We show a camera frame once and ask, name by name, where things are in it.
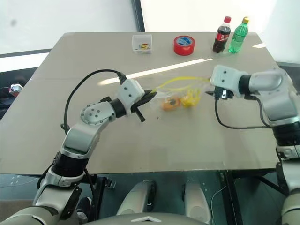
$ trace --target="white wall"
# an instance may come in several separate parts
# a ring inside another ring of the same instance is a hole
[[[52,48],[66,32],[136,31],[131,0],[0,0],[0,54]]]
[[[213,31],[244,16],[276,61],[300,63],[300,0],[141,0],[146,31]]]

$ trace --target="table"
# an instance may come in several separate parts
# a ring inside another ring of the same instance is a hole
[[[1,173],[41,174],[52,162],[65,137],[60,124],[72,89],[88,73],[104,68],[129,75],[164,68],[197,59],[193,65],[140,76],[144,89],[152,89],[176,76],[210,77],[217,64],[249,73],[277,67],[255,33],[249,33],[238,54],[212,52],[215,33],[152,33],[153,52],[134,54],[131,38],[135,33],[66,33],[0,121]],[[179,35],[195,39],[189,56],[173,52]],[[68,124],[78,121],[81,109],[103,97],[114,97],[118,83],[99,85],[114,74],[91,77],[75,93],[69,106]],[[273,168],[277,156],[272,131],[230,130],[218,124],[214,100],[203,95],[190,110],[164,112],[140,108],[146,121],[136,115],[111,123],[103,132],[88,164],[90,173],[135,173],[213,169]],[[222,121],[232,126],[261,125],[255,101],[220,101]]]

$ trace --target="clear plastic container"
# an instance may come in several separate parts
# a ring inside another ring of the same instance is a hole
[[[132,50],[137,54],[151,54],[152,53],[152,35],[133,35],[132,36]]]

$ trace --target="orange object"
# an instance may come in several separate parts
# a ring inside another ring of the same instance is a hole
[[[171,97],[171,98],[167,98],[164,102],[163,102],[163,110],[165,111],[169,111],[169,110],[174,110],[176,109],[178,106],[180,106],[180,99],[179,97]]]

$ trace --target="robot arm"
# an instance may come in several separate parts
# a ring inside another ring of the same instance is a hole
[[[281,159],[276,165],[278,183],[289,193],[282,209],[282,224],[300,221],[300,97],[289,75],[274,69],[249,75],[236,69],[217,66],[210,83],[214,97],[227,99],[256,95],[263,106],[277,141]]]
[[[33,206],[17,212],[1,225],[55,225],[72,215],[81,193],[78,184],[101,131],[116,118],[130,113],[137,113],[140,120],[145,121],[138,107],[156,95],[156,92],[144,91],[137,81],[125,76],[120,82],[116,99],[106,97],[82,109],[80,121],[68,131],[41,183]]]

